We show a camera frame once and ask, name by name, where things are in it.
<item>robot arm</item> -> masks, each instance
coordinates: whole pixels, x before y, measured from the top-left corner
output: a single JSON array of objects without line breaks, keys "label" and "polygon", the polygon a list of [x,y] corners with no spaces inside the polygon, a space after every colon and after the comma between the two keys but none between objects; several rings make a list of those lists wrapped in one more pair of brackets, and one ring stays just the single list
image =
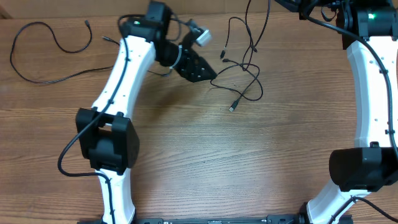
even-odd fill
[{"label": "robot arm", "polygon": [[[131,200],[130,173],[139,152],[139,138],[132,125],[134,105],[144,76],[154,61],[176,69],[190,82],[216,78],[217,74],[193,49],[210,39],[210,31],[189,22],[190,32],[177,46],[165,39],[171,10],[161,2],[152,1],[143,18],[132,17],[121,29],[129,49],[126,72],[112,104],[100,117],[97,125],[80,137],[83,157],[90,160],[95,172],[106,175],[111,181],[113,211],[110,209],[108,184],[99,177],[104,200],[104,215],[99,223],[130,224],[135,207]],[[108,82],[91,110],[80,108],[76,116],[78,132],[102,112],[111,98],[126,63],[124,41],[120,41],[119,55]],[[111,131],[103,128],[111,126]]]},{"label": "robot arm", "polygon": [[[344,223],[346,221],[340,218],[354,204],[354,197],[365,197],[398,180],[398,160],[392,142],[397,140],[397,136],[391,137],[390,132],[394,131],[388,123],[392,122],[395,127],[398,124],[397,12],[388,0],[276,1],[291,12],[299,12],[300,19],[310,19],[309,14],[314,6],[338,10],[337,27],[358,36],[355,41],[343,35],[343,48],[347,50],[355,83],[355,148],[332,152],[329,161],[331,180],[307,203],[304,211],[308,223]],[[388,81],[382,66],[378,64],[376,56],[358,40],[365,40],[371,46],[388,71],[386,77],[391,84],[391,99],[388,97]],[[394,118],[391,121],[389,100],[392,101]]]}]

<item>black cable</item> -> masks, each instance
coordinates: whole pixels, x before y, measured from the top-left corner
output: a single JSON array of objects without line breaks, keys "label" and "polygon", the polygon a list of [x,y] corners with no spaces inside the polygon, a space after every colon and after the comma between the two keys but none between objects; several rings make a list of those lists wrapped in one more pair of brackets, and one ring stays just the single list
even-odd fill
[{"label": "black cable", "polygon": [[118,46],[120,46],[119,42],[117,42],[117,41],[114,40],[114,39],[111,39],[111,38],[105,37],[105,36],[103,36],[102,38],[103,38],[104,40],[106,40],[106,41],[112,42],[112,43],[117,44]]},{"label": "black cable", "polygon": [[321,15],[322,15],[322,18],[323,18],[325,21],[331,22],[331,21],[337,16],[337,11],[335,11],[335,15],[334,15],[332,18],[328,17],[328,16],[325,14],[325,12],[323,11],[323,8],[324,8],[325,6],[327,6],[327,5],[328,5],[328,4],[326,4],[326,5],[324,5],[324,6],[321,7]]},{"label": "black cable", "polygon": [[[240,66],[241,68],[244,68],[243,65],[247,65],[246,63],[238,63],[238,62],[232,61],[232,60],[227,59],[227,58],[224,59],[223,62],[233,62],[233,63],[235,63],[235,65],[231,65],[231,66],[229,66],[229,67],[226,67],[226,68],[222,69],[220,72],[218,72],[217,75],[223,73],[224,71],[226,71],[226,70],[228,70],[228,69],[230,69],[230,68],[237,67],[237,66]],[[222,88],[222,89],[225,89],[225,90],[234,91],[234,92],[236,92],[236,93],[239,93],[239,98],[238,98],[237,100],[235,100],[235,101],[233,102],[233,104],[231,105],[231,107],[229,108],[229,111],[230,111],[230,112],[232,112],[232,111],[235,110],[235,108],[238,106],[238,103],[239,103],[239,101],[241,100],[241,98],[245,98],[245,99],[247,99],[247,100],[249,100],[249,101],[257,101],[257,100],[260,100],[260,99],[262,98],[263,94],[264,94],[264,90],[263,90],[263,88],[262,88],[261,82],[258,80],[258,76],[260,75],[260,68],[259,68],[257,65],[253,65],[253,64],[250,64],[250,65],[253,66],[253,67],[256,67],[256,68],[258,69],[258,73],[257,73],[257,75],[254,75],[254,74],[251,73],[249,70],[245,70],[246,72],[248,72],[248,73],[254,78],[254,80],[253,80],[242,92],[240,92],[240,91],[238,91],[238,90],[235,90],[235,89],[232,89],[232,88],[228,88],[228,87],[216,85],[216,84],[213,83],[213,80],[210,80],[210,85],[212,85],[212,86],[214,86],[214,87]],[[258,84],[259,84],[259,86],[260,86],[261,95],[260,95],[259,98],[250,99],[250,98],[246,97],[244,94],[247,92],[247,90],[249,89],[249,87],[250,87],[255,81],[257,81]]]},{"label": "black cable", "polygon": [[[248,46],[248,48],[246,49],[246,51],[245,51],[245,53],[244,53],[244,55],[243,55],[243,58],[242,58],[242,63],[239,64],[238,62],[234,62],[234,61],[229,60],[229,59],[224,59],[223,62],[233,62],[233,63],[235,63],[235,65],[233,65],[232,67],[227,67],[227,68],[225,68],[224,70],[220,71],[218,74],[224,72],[224,71],[227,70],[227,69],[240,66],[240,67],[242,68],[243,71],[250,73],[250,74],[254,77],[254,80],[244,89],[244,91],[243,91],[242,93],[241,93],[240,91],[235,90],[235,89],[232,89],[232,88],[227,88],[227,87],[215,85],[215,84],[213,83],[213,80],[210,81],[210,84],[213,85],[213,86],[215,86],[215,87],[217,87],[217,88],[222,88],[222,89],[225,89],[225,90],[230,90],[230,91],[234,91],[234,92],[236,92],[236,93],[239,93],[239,98],[238,98],[237,100],[234,101],[234,103],[231,105],[231,107],[230,107],[230,109],[229,109],[229,111],[231,111],[231,112],[238,106],[238,103],[239,103],[239,101],[240,101],[241,98],[245,98],[245,99],[247,99],[247,100],[249,100],[249,101],[257,101],[257,100],[260,100],[260,99],[262,98],[263,94],[264,94],[264,90],[263,90],[263,88],[262,88],[262,85],[261,85],[260,81],[258,80],[258,75],[259,75],[259,73],[260,73],[260,69],[259,69],[259,67],[258,67],[257,65],[252,64],[252,63],[251,63],[251,60],[252,60],[253,52],[257,52],[256,46],[257,46],[258,43],[260,42],[260,40],[261,40],[261,38],[262,38],[262,36],[263,36],[263,34],[264,34],[264,31],[265,31],[265,29],[266,29],[266,27],[267,27],[267,23],[268,23],[268,19],[269,19],[269,13],[270,13],[270,11],[271,11],[271,0],[268,0],[268,9],[267,9],[266,21],[265,21],[265,23],[264,23],[264,26],[262,27],[260,36],[259,36],[259,38],[257,39],[256,43],[254,43],[254,41],[253,41],[252,33],[251,33],[251,30],[250,30],[250,27],[248,26],[248,12],[249,12],[250,3],[251,3],[251,0],[248,1],[248,4],[247,4],[247,6],[246,6],[246,12],[245,12],[245,15],[244,15],[244,20],[241,19],[241,18],[239,18],[239,17],[236,17],[236,16],[233,16],[233,17],[230,17],[230,18],[229,18],[229,21],[228,21],[228,35],[227,35],[227,38],[226,38],[224,50],[221,52],[221,55],[220,55],[220,58],[221,58],[221,59],[224,58],[225,53],[226,53],[226,48],[227,48],[228,42],[229,42],[229,36],[230,36],[230,33],[231,33],[231,20],[232,20],[232,19],[237,19],[237,20],[243,22],[243,24],[246,26],[246,30],[247,30],[248,35],[249,35],[249,38],[250,38],[249,46]],[[248,63],[245,63],[245,58],[246,58],[246,55],[248,54],[249,50],[251,50],[249,62],[248,62]],[[259,70],[257,76],[254,76],[254,75],[248,70],[248,68],[249,68],[250,66],[255,66],[255,67],[257,67],[257,69]],[[247,92],[248,88],[249,88],[255,81],[257,81],[258,84],[259,84],[259,86],[260,86],[260,89],[261,89],[261,96],[260,96],[258,99],[255,99],[255,100],[254,100],[254,99],[249,99],[249,98],[247,98],[244,94],[245,94],[245,92]]]},{"label": "black cable", "polygon": [[157,73],[157,72],[153,72],[153,71],[148,70],[149,73],[152,73],[152,74],[155,74],[155,75],[159,75],[159,76],[162,76],[162,77],[167,77],[167,76],[169,76],[169,75],[172,73],[172,71],[173,71],[173,70],[170,69],[169,72],[167,72],[167,73]]},{"label": "black cable", "polygon": [[58,170],[59,170],[63,175],[65,175],[65,176],[68,176],[68,177],[99,176],[99,177],[102,177],[102,178],[105,179],[105,182],[106,182],[107,185],[108,185],[108,192],[109,192],[109,207],[110,207],[110,209],[111,209],[111,216],[112,216],[112,222],[113,222],[113,224],[115,224],[116,220],[115,220],[115,217],[114,217],[114,210],[113,210],[113,203],[112,203],[112,189],[111,189],[111,181],[110,181],[110,179],[109,179],[106,175],[104,175],[104,174],[102,174],[102,173],[96,173],[96,172],[71,174],[71,173],[65,171],[65,170],[62,168],[62,159],[63,159],[63,157],[65,156],[65,154],[68,152],[68,150],[72,147],[72,145],[77,141],[77,139],[79,139],[83,134],[85,134],[85,133],[87,132],[87,130],[89,130],[94,124],[96,124],[96,123],[100,120],[100,118],[102,117],[102,115],[105,114],[106,110],[107,110],[107,109],[111,106],[111,104],[113,103],[113,99],[114,99],[114,97],[116,96],[116,93],[117,93],[118,90],[119,90],[119,87],[120,87],[120,85],[121,85],[121,83],[122,83],[122,81],[123,81],[124,74],[125,74],[126,69],[127,69],[128,61],[130,60],[130,59],[129,59],[129,49],[128,49],[128,46],[127,46],[126,38],[124,38],[123,33],[122,33],[122,30],[121,30],[121,26],[120,26],[120,21],[121,21],[122,19],[124,19],[124,18],[127,18],[127,17],[142,17],[142,15],[125,15],[125,16],[121,16],[121,17],[118,19],[118,28],[119,28],[120,34],[122,35],[123,42],[124,42],[124,47],[125,47],[125,49],[126,49],[126,59],[125,59],[123,71],[122,71],[122,74],[121,74],[120,79],[119,79],[119,81],[118,81],[118,84],[116,85],[116,87],[115,87],[115,89],[114,89],[114,91],[113,91],[113,93],[112,93],[110,99],[108,100],[106,106],[104,107],[104,109],[103,109],[103,110],[102,110],[102,111],[101,111],[89,124],[87,124],[87,126],[85,126],[85,128],[83,128],[83,130],[81,130],[81,131],[80,131],[80,132],[79,132],[79,133],[78,133],[66,146],[65,146],[65,148],[63,149],[63,151],[61,152],[61,154],[60,154],[60,156],[59,156],[59,158],[58,158]]},{"label": "black cable", "polygon": [[331,219],[328,222],[328,224],[332,224],[334,221],[336,221],[337,216],[339,216],[339,214],[341,212],[343,212],[347,208],[347,206],[350,205],[352,202],[356,203],[356,200],[365,202],[366,204],[370,205],[373,209],[378,211],[384,217],[390,219],[393,222],[398,223],[398,218],[394,218],[394,217],[390,216],[387,212],[383,211],[381,208],[377,207],[375,204],[373,204],[369,200],[366,200],[365,198],[362,198],[362,197],[354,196],[354,197],[351,197],[346,203],[344,203],[344,205],[341,208],[339,208],[339,210],[334,215],[331,216]]},{"label": "black cable", "polygon": [[[248,12],[249,12],[250,3],[251,3],[251,0],[249,0],[249,2],[248,2],[248,5],[246,7],[246,12],[244,14],[244,21],[245,21],[246,24],[248,23]],[[254,47],[257,47],[258,43],[261,40],[262,35],[264,34],[264,31],[266,30],[270,11],[271,11],[271,0],[268,0],[266,21],[265,21],[265,23],[264,23],[264,25],[262,27],[262,30],[261,30],[259,38],[257,39],[256,43],[254,44]],[[244,53],[244,56],[243,56],[242,63],[244,63],[244,59],[246,58],[246,54],[248,53],[249,49],[250,48],[246,49],[246,52]],[[249,62],[248,63],[251,63],[252,56],[253,56],[253,50],[250,53],[250,58],[249,58]]]},{"label": "black cable", "polygon": [[360,42],[361,44],[363,44],[369,51],[370,53],[373,55],[373,57],[376,59],[376,62],[379,64],[380,66],[380,71],[384,76],[384,80],[386,82],[386,88],[387,88],[387,106],[388,106],[388,127],[389,130],[386,130],[386,132],[389,135],[390,138],[390,142],[391,142],[391,146],[394,149],[394,153],[396,156],[396,159],[398,161],[398,149],[397,149],[397,145],[396,145],[396,140],[394,138],[394,122],[393,122],[393,117],[392,117],[392,90],[391,90],[391,83],[390,83],[390,79],[388,77],[388,70],[386,70],[383,62],[381,61],[381,59],[379,58],[379,56],[377,55],[377,53],[374,51],[374,49],[362,38],[360,38],[360,36],[349,32],[347,30],[341,29],[339,27],[333,26],[331,24],[319,21],[317,19],[314,19],[312,17],[310,17],[308,15],[308,12],[310,9],[314,8],[317,4],[318,4],[319,0],[315,0],[314,2],[312,2],[311,4],[309,4],[303,11],[303,16],[309,20],[310,22],[313,22],[315,24],[318,24],[320,26],[329,28],[331,30],[337,31],[339,34],[343,34],[343,35],[347,35],[348,37],[351,37],[353,40],[357,40],[358,42]]},{"label": "black cable", "polygon": [[174,21],[177,21],[177,23],[178,23],[178,35],[177,35],[177,37],[176,37],[175,39],[171,39],[171,40],[169,40],[169,41],[178,41],[178,40],[180,39],[180,37],[181,37],[181,32],[182,32],[181,22],[179,22],[180,19],[178,19],[178,15],[176,15],[176,13],[172,12],[172,14],[173,14],[174,17],[175,17],[175,20],[174,20]]},{"label": "black cable", "polygon": [[172,21],[175,21],[175,22],[178,22],[178,23],[180,23],[180,24],[182,24],[182,25],[186,25],[187,27],[189,27],[189,23],[188,22],[184,22],[184,21],[181,21],[179,18],[171,18],[170,20],[172,20]]},{"label": "black cable", "polygon": [[64,78],[60,78],[60,79],[58,79],[58,80],[51,80],[51,81],[35,81],[35,80],[30,80],[30,79],[24,77],[21,73],[18,72],[17,68],[15,67],[14,63],[12,62],[12,55],[13,55],[13,53],[14,53],[14,49],[15,49],[15,46],[16,46],[17,39],[18,39],[19,35],[21,34],[21,32],[22,32],[24,29],[26,29],[26,28],[28,28],[28,27],[30,27],[30,26],[32,26],[32,25],[37,25],[37,24],[39,24],[39,25],[44,25],[45,27],[49,28],[49,30],[51,31],[52,36],[53,36],[53,38],[54,38],[54,41],[55,41],[55,43],[57,44],[57,46],[59,47],[59,49],[61,49],[63,52],[68,53],[68,54],[75,54],[75,53],[79,53],[79,52],[84,51],[84,50],[90,45],[91,41],[93,40],[93,33],[92,33],[92,31],[91,31],[91,27],[90,27],[90,24],[88,23],[88,21],[85,21],[85,24],[86,24],[88,30],[90,31],[90,39],[89,39],[88,43],[87,43],[82,49],[76,50],[76,51],[65,50],[63,47],[61,47],[61,45],[60,45],[60,44],[58,43],[58,41],[57,41],[57,38],[55,37],[54,31],[52,30],[52,28],[51,28],[48,24],[46,24],[46,23],[44,23],[44,22],[31,22],[31,23],[28,23],[28,24],[24,25],[22,28],[19,29],[19,31],[18,31],[18,33],[16,34],[16,36],[15,36],[15,38],[14,38],[14,41],[13,41],[13,43],[12,43],[11,53],[10,53],[10,64],[11,64],[11,67],[14,69],[14,71],[15,71],[21,78],[23,78],[25,81],[28,81],[28,82],[31,82],[31,83],[35,83],[35,84],[51,84],[51,83],[62,82],[62,81],[64,81],[64,80],[67,80],[67,79],[69,79],[69,78],[72,78],[72,77],[75,77],[75,76],[78,76],[78,75],[81,75],[81,74],[84,74],[84,73],[94,72],[94,71],[100,71],[100,70],[106,70],[106,69],[113,68],[113,66],[108,66],[108,67],[103,67],[103,68],[88,69],[88,70],[84,70],[84,71],[78,72],[78,73],[73,74],[73,75],[69,75],[69,76],[64,77]]}]

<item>black plastic housing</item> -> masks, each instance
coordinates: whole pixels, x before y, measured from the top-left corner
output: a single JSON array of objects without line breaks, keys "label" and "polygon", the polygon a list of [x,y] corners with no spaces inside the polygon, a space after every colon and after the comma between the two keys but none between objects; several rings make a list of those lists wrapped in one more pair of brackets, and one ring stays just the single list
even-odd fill
[{"label": "black plastic housing", "polygon": [[[76,115],[78,133],[99,113],[80,108]],[[111,124],[111,131],[103,128]],[[138,135],[128,118],[122,115],[104,114],[80,137],[81,153],[90,160],[91,168],[113,170],[122,175],[126,168],[132,168],[139,152]]]},{"label": "black plastic housing", "polygon": [[372,147],[340,149],[331,153],[329,173],[340,190],[377,192],[398,180],[398,163],[393,148]]}]

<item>white arm cover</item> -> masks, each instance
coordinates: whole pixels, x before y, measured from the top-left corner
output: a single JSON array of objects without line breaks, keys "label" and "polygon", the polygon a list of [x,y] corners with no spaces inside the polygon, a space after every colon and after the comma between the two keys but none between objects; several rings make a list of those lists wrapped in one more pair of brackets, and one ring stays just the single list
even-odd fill
[{"label": "white arm cover", "polygon": [[[106,111],[107,114],[116,115],[122,112],[125,118],[132,120],[132,112],[136,102],[138,92],[141,88],[144,76],[149,67],[155,60],[155,47],[153,43],[148,43],[140,37],[129,36],[126,38],[129,48],[129,63],[123,82],[114,98],[114,103]],[[120,79],[123,71],[126,53],[123,40],[120,41],[119,55],[113,67],[109,80],[98,99],[93,103],[92,108],[97,107],[97,111],[102,111]],[[100,172],[108,176],[111,180],[112,204],[116,224],[130,224],[134,217],[135,207],[131,200],[130,169],[126,169],[123,175],[116,172],[101,169]],[[104,216],[103,221],[112,224],[111,210],[109,207],[108,185],[102,177],[98,177],[101,182]]]},{"label": "white arm cover", "polygon": [[[368,44],[381,58],[383,65],[389,71],[392,88],[393,122],[397,127],[398,105],[396,59],[398,43],[391,37],[371,37]],[[355,147],[370,147],[371,142],[378,142],[381,147],[391,147],[390,139],[385,130],[388,130],[387,89],[383,74],[379,72],[379,65],[370,51],[358,41],[347,49],[348,60],[354,74],[357,125],[354,140]],[[322,191],[307,204],[307,215],[312,224],[329,223],[334,215],[351,196],[365,197],[367,190],[350,190],[342,192],[332,180]],[[354,203],[350,203],[336,220],[345,213]]]}]

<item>wood grain surface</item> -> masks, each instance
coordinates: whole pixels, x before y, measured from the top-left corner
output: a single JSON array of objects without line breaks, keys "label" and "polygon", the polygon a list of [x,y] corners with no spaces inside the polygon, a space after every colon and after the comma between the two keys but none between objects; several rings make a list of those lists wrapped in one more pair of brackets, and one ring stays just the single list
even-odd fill
[{"label": "wood grain surface", "polygon": [[[197,48],[216,71],[228,64],[220,52],[227,20],[242,14],[195,16],[210,28],[213,40]],[[265,14],[250,14],[256,39]],[[113,65],[118,46],[116,17],[88,18],[92,44],[82,53],[65,54],[44,26],[24,31],[14,55],[22,74],[53,80],[81,70]],[[76,134],[78,108],[90,108],[110,71],[95,72],[54,85],[34,85],[19,78],[9,64],[16,32],[33,20],[0,21],[0,223],[76,223],[100,218],[103,203],[96,177],[65,177],[57,159]],[[84,18],[44,19],[60,44],[84,46],[89,33]],[[176,34],[176,25],[170,28]],[[240,60],[249,38],[232,25],[226,57]],[[137,216],[162,218],[264,217],[296,213],[329,179],[328,158],[335,149],[353,147],[356,107],[353,75],[340,36],[299,21],[296,14],[271,13],[253,62],[260,66],[264,97],[241,100],[213,88],[209,81],[189,83],[174,73],[148,73],[134,111],[141,140],[132,169]],[[153,71],[166,70],[155,64]],[[244,89],[251,77],[240,69],[215,83]],[[253,85],[248,96],[260,94]],[[74,145],[65,157],[69,172],[91,171]],[[368,197],[398,216],[397,185]],[[388,223],[358,203],[350,211],[356,223]]]},{"label": "wood grain surface", "polygon": [[[212,14],[245,12],[248,0],[158,0],[177,14]],[[118,16],[142,13],[149,0],[0,0],[11,18],[60,18],[85,16]],[[272,12],[287,12],[273,1]],[[252,0],[251,12],[266,12],[266,0]]]}]

